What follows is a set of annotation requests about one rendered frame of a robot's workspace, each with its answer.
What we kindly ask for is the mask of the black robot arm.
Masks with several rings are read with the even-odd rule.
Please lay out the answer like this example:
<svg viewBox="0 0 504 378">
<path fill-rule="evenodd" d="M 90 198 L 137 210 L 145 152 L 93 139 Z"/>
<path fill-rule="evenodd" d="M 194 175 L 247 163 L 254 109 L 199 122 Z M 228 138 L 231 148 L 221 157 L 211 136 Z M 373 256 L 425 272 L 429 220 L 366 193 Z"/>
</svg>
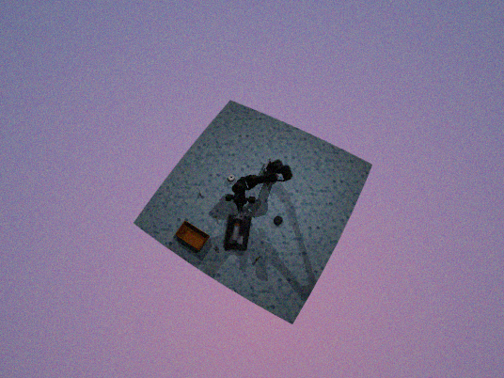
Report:
<svg viewBox="0 0 504 378">
<path fill-rule="evenodd" d="M 277 159 L 273 162 L 269 162 L 266 167 L 271 174 L 256 176 L 256 175 L 248 175 L 246 177 L 241 177 L 237 180 L 237 182 L 232 186 L 232 192 L 234 194 L 234 202 L 235 203 L 243 203 L 245 201 L 245 196 L 241 192 L 242 190 L 250 190 L 254 188 L 259 183 L 265 182 L 275 182 L 275 181 L 288 181 L 293 177 L 291 172 L 291 167 L 289 165 L 283 165 L 280 159 Z M 278 180 L 276 178 L 276 174 L 282 174 L 284 180 Z M 246 182 L 245 182 L 246 181 Z M 246 185 L 247 184 L 247 185 Z M 248 188 L 247 188 L 248 186 Z M 240 193 L 241 192 L 241 193 Z"/>
</svg>

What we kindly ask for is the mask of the brown rectangular tray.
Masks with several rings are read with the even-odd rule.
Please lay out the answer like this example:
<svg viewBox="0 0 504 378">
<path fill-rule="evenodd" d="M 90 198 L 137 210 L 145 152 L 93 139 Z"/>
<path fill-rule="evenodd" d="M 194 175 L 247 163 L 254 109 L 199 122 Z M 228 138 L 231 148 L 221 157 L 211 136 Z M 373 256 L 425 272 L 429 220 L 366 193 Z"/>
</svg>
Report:
<svg viewBox="0 0 504 378">
<path fill-rule="evenodd" d="M 176 235 L 178 238 L 182 239 L 199 252 L 204 246 L 205 242 L 207 242 L 207 240 L 210 238 L 208 234 L 185 220 L 182 223 L 182 226 L 177 230 Z"/>
</svg>

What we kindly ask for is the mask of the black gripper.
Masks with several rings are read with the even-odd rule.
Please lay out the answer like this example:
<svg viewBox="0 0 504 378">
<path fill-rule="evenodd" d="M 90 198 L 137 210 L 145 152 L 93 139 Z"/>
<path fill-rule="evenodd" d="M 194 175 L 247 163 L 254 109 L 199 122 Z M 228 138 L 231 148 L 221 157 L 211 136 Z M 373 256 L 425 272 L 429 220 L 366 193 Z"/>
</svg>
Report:
<svg viewBox="0 0 504 378">
<path fill-rule="evenodd" d="M 244 194 L 244 196 L 245 196 L 245 189 L 244 189 L 244 190 L 242 190 L 241 192 L 242 192 L 242 193 Z M 241 193 L 241 192 L 240 192 L 240 193 Z M 231 201 L 232 199 L 233 199 L 233 203 L 235 203 L 235 202 L 234 202 L 234 196 L 233 196 L 233 195 L 227 195 L 227 196 L 226 196 L 226 201 Z M 254 203 L 255 203 L 255 200 L 256 200 L 256 198 L 255 198 L 255 197 L 249 197 L 249 198 L 248 198 L 248 197 L 246 197 L 246 198 L 245 198 L 245 201 L 243 201 L 243 203 L 242 203 L 241 211 L 242 211 L 242 209 L 243 209 L 244 204 L 246 204 L 246 202 L 247 202 L 247 201 L 248 201 L 249 203 L 254 204 Z M 238 209 L 238 211 L 239 211 L 239 203 L 235 203 L 235 204 L 236 204 L 237 209 Z"/>
</svg>

